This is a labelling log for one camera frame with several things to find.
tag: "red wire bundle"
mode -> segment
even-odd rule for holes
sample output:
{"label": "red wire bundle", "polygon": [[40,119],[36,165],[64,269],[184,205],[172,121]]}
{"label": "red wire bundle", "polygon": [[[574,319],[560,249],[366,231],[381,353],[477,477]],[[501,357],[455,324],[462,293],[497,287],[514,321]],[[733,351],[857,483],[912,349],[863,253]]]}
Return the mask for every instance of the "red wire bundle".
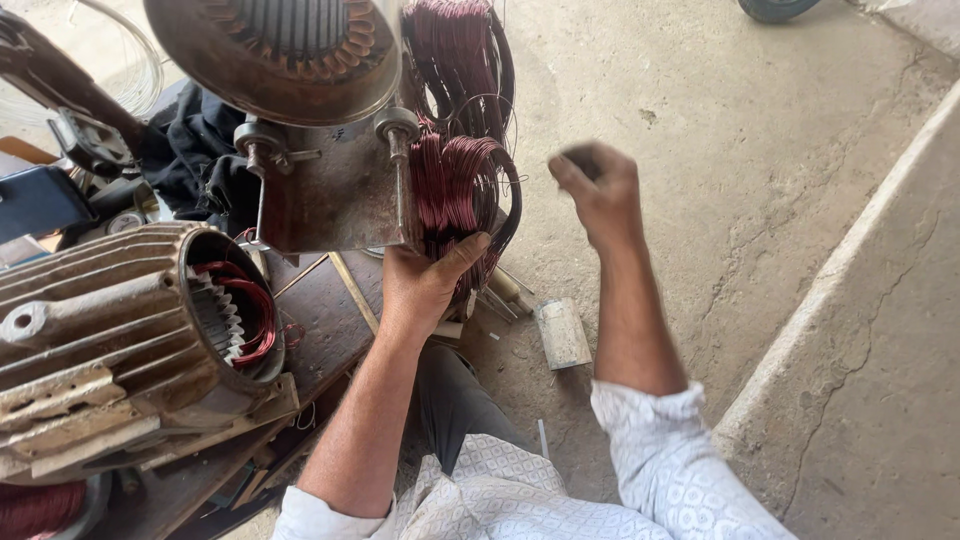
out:
{"label": "red wire bundle", "polygon": [[[414,110],[423,135],[412,147],[410,169],[426,254],[437,260],[473,233],[492,234],[487,256],[457,284],[456,301],[486,284],[519,225],[519,178],[504,148],[514,99],[513,58],[487,0],[419,0],[404,9],[403,34],[421,83]],[[512,206],[494,230],[499,172],[510,182]]]}
{"label": "red wire bundle", "polygon": [[85,494],[85,481],[44,486],[0,483],[0,531],[3,531],[3,538],[50,538],[77,519]]}
{"label": "red wire bundle", "polygon": [[197,274],[203,272],[216,273],[217,276],[213,278],[213,284],[242,290],[256,306],[256,335],[240,346],[243,355],[233,359],[233,367],[246,367],[263,358],[276,342],[276,313],[274,312],[274,299],[270,296],[270,293],[260,285],[250,281],[242,268],[226,260],[196,264],[193,270]]}

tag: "black cloth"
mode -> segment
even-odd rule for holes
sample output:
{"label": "black cloth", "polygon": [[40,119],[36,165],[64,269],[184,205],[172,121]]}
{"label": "black cloth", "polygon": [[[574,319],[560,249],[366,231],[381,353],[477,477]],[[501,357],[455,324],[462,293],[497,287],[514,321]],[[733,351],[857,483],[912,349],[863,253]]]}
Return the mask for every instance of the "black cloth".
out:
{"label": "black cloth", "polygon": [[177,219],[208,221],[229,235],[256,226],[260,179],[233,147],[246,114],[188,83],[175,113],[151,119],[140,146],[141,171]]}
{"label": "black cloth", "polygon": [[480,385],[473,367],[447,347],[424,349],[417,365],[420,420],[430,452],[444,474],[452,475],[460,447],[468,433],[492,435],[501,441],[534,452],[507,415]]}

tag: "shirt sleeve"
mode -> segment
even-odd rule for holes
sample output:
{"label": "shirt sleeve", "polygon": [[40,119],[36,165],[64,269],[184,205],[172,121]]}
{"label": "shirt sleeve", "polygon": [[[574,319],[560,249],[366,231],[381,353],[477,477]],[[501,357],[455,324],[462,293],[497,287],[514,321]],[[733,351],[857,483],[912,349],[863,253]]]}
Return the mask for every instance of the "shirt sleeve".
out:
{"label": "shirt sleeve", "polygon": [[396,498],[384,519],[352,518],[335,512],[320,499],[287,488],[273,540],[393,540]]}
{"label": "shirt sleeve", "polygon": [[700,383],[658,398],[595,381],[590,402],[610,436],[621,501],[673,538],[795,538],[710,444]]}

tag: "fingernail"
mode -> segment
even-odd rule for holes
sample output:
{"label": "fingernail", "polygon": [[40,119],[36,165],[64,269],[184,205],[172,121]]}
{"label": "fingernail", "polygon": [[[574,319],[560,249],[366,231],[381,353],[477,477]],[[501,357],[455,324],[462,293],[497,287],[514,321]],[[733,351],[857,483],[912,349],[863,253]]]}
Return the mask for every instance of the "fingernail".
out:
{"label": "fingernail", "polygon": [[546,164],[546,167],[550,169],[550,172],[554,175],[560,172],[560,170],[563,169],[565,166],[566,166],[566,163],[564,163],[563,156],[554,156],[553,158],[550,158],[550,161],[548,161]]}

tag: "metal cylinder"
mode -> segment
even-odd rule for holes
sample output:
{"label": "metal cylinder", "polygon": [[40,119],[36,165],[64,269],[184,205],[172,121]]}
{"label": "metal cylinder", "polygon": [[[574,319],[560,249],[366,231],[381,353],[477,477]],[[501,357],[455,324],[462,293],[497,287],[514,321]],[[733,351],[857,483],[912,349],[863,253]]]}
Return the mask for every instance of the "metal cylinder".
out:
{"label": "metal cylinder", "polygon": [[400,80],[396,0],[146,0],[157,39],[239,110],[303,127],[359,120]]}
{"label": "metal cylinder", "polygon": [[[282,335],[237,371],[211,341],[191,267],[267,284],[201,223],[122,232],[0,273],[0,481],[61,483],[153,466],[297,410]],[[238,319],[251,306],[241,302]]]}

